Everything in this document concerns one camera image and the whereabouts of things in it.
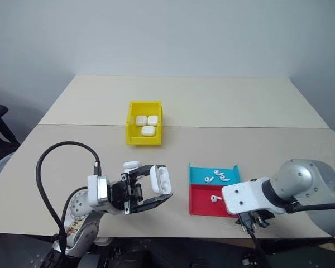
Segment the red tray compartment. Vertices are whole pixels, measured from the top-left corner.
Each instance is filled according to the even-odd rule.
[[[211,201],[211,195],[222,197],[223,186],[190,184],[190,215],[217,216],[238,218],[227,213],[223,199]]]

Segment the yellow plastic tray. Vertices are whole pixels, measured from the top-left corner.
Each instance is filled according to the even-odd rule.
[[[145,137],[141,128],[135,125],[137,116],[158,116],[155,136]],[[126,141],[128,145],[161,145],[162,142],[162,105],[161,102],[130,102],[126,123]]]

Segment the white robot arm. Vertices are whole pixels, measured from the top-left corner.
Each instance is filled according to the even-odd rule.
[[[94,175],[88,176],[88,187],[79,188],[70,195],[65,204],[62,219],[50,204],[41,182],[41,167],[49,152],[63,145],[77,145],[90,151],[95,157]],[[52,145],[39,158],[36,166],[36,182],[42,199],[59,226],[59,234],[54,235],[52,250],[47,254],[41,267],[76,267],[80,258],[87,252],[99,231],[99,222],[105,213],[131,214],[156,208],[171,194],[169,172],[164,165],[140,166],[138,161],[124,164],[121,180],[111,183],[102,176],[101,162],[97,153],[89,146],[66,141]],[[151,186],[159,196],[143,199],[138,179],[150,176]]]
[[[254,223],[267,227],[274,214],[306,211],[335,237],[335,171],[323,162],[290,160],[271,178],[225,186],[222,195],[227,210],[238,214],[248,233],[254,232]]]

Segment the white table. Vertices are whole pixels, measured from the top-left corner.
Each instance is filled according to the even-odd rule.
[[[257,85],[255,92],[252,90],[254,80]],[[163,102],[167,125],[161,147],[125,144],[123,125],[128,101],[143,99],[148,91],[145,89],[141,98],[134,95],[141,81],[144,88],[150,88],[156,99],[156,91],[162,90],[163,97],[158,100]],[[164,82],[165,86],[159,88],[159,81]],[[185,96],[187,91],[194,92],[194,87],[199,87],[195,94],[189,94],[189,100],[195,105],[175,102],[175,98],[165,93],[167,84],[175,84],[175,88],[179,88],[175,91]],[[214,109],[200,109],[203,104],[200,100],[208,99],[211,92],[207,90],[216,84],[221,87],[222,97],[216,99],[221,105],[214,105],[224,107],[217,114]],[[236,84],[244,84],[240,88],[245,94],[233,87]],[[234,113],[224,102],[226,99],[234,106]],[[268,106],[271,99],[279,105]],[[87,112],[81,111],[83,100],[89,107]],[[250,107],[246,107],[248,112],[243,109],[250,103],[253,103],[257,114],[264,115],[263,118],[256,117]],[[185,113],[177,114],[176,111],[186,111],[200,120],[196,121]],[[214,127],[209,125],[209,118],[212,117],[216,118]],[[198,122],[199,127],[180,126],[189,126],[190,119]],[[103,174],[111,179],[120,178],[122,164],[129,160],[140,160],[143,164],[164,164],[169,168],[174,195],[167,202],[143,213],[105,215],[100,223],[99,236],[248,237],[234,224],[235,219],[189,215],[189,163],[211,168],[230,168],[239,164],[243,180],[272,175],[283,162],[292,158],[324,161],[335,169],[335,133],[287,79],[76,76],[0,175],[0,232],[31,235],[57,232],[57,226],[39,196],[35,166],[46,148],[65,140],[80,141],[94,148],[101,158]],[[89,153],[76,146],[61,147],[47,156],[42,167],[42,181],[58,214],[67,196],[74,189],[86,186],[93,161]],[[144,198],[152,195],[148,178],[142,180],[142,187]],[[327,236],[305,213],[277,216],[271,220],[268,229],[258,229],[256,235],[266,238]]]

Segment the white earbud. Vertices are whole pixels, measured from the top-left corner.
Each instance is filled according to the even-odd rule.
[[[226,177],[225,177],[224,175],[221,175],[221,176],[219,177],[219,179],[220,179],[221,181],[229,181],[229,180],[231,180],[231,179],[229,179],[229,178],[226,179]]]
[[[220,173],[218,169],[215,169],[215,170],[213,171],[213,174],[214,174],[214,175],[217,175],[217,176],[224,175],[224,173],[223,173],[223,172]]]
[[[205,181],[206,181],[207,183],[210,183],[213,179],[214,179],[214,177],[211,177],[211,178],[209,178],[209,177],[205,177]]]
[[[211,195],[212,202],[217,202],[217,200],[222,200],[222,197],[218,197],[217,195]]]

